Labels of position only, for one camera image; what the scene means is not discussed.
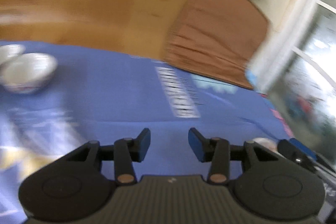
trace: ceramic bowl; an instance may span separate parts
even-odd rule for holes
[[[2,85],[10,92],[29,94],[44,87],[57,68],[57,60],[49,54],[23,54],[1,70]]]
[[[0,47],[0,66],[23,54],[25,47],[19,44],[11,44]]]

